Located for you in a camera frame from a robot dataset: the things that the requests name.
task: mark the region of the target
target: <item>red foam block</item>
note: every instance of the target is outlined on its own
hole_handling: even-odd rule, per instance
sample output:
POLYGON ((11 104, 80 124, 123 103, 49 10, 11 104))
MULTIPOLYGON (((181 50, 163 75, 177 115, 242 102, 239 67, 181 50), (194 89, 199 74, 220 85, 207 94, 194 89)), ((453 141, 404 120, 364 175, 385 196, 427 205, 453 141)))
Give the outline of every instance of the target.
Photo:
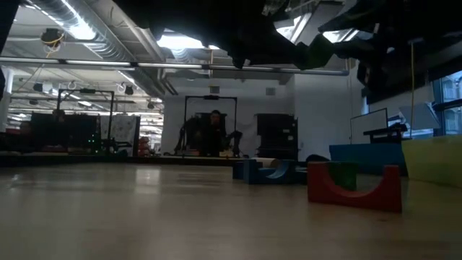
POLYGON ((307 167, 308 201, 349 207, 401 212, 401 180, 398 166, 385 166, 383 179, 372 191, 347 191, 335 185, 328 164, 310 162, 307 167))

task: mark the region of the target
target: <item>wooden floor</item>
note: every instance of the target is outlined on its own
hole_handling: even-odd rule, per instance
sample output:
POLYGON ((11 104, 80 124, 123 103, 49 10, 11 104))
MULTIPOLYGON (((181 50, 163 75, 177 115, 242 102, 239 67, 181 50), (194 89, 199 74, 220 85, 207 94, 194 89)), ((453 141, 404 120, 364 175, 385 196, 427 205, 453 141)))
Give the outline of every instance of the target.
POLYGON ((306 186, 247 186, 230 168, 0 170, 0 259, 462 259, 457 188, 403 181, 391 214, 308 204, 306 186))

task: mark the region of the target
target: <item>whiteboard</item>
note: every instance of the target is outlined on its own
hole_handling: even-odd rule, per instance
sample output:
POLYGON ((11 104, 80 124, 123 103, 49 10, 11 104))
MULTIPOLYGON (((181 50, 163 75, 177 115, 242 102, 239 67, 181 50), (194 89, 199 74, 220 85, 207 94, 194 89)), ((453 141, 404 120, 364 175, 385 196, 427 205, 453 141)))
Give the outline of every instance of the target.
POLYGON ((351 118, 350 128, 350 140, 352 144, 369 144, 370 137, 368 135, 365 136, 364 132, 388 128, 387 109, 384 108, 362 116, 351 118))

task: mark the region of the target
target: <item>window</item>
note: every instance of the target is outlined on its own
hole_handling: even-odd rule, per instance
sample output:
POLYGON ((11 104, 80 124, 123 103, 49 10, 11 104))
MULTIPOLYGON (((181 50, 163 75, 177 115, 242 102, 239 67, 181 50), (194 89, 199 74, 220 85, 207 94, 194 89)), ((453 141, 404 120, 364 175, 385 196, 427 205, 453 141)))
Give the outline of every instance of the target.
POLYGON ((445 110, 445 133, 462 134, 462 110, 461 107, 445 110))
POLYGON ((435 110, 442 129, 436 135, 462 134, 462 71, 443 77, 433 84, 435 110))

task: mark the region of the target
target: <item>wall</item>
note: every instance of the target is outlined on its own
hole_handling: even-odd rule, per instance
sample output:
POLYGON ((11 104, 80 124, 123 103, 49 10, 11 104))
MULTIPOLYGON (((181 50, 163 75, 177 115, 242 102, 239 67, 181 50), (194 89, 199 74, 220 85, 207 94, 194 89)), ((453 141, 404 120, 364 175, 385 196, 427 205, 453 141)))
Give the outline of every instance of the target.
MULTIPOLYGON (((414 91, 414 104, 423 102, 433 102, 433 87, 430 85, 420 87, 414 91)), ((382 108, 388 109, 388 117, 396 116, 399 107, 411 105, 411 92, 405 92, 395 97, 388 98, 369 105, 369 111, 376 111, 382 108)))
MULTIPOLYGON (((286 91, 285 86, 279 86, 277 82, 268 80, 221 80, 215 84, 221 87, 220 95, 237 97, 237 130, 243 132, 240 149, 244 154, 254 156, 255 149, 259 146, 257 138, 257 113, 286 113, 293 114, 293 97, 286 91), (265 96, 265 87, 276 87, 276 96, 265 96)), ((187 87, 176 87, 182 95, 209 95, 210 82, 195 80, 187 87)), ((162 132, 161 152, 173 153, 178 142, 179 131, 183 125, 184 96, 167 97, 164 100, 164 128, 162 132)), ((234 129, 234 103, 231 100, 188 100, 187 118, 198 112, 211 112, 217 109, 227 116, 227 133, 234 129)))
POLYGON ((350 143, 349 120, 362 109, 362 85, 356 80, 356 69, 350 75, 295 75, 299 160, 311 154, 330 158, 329 145, 350 143))

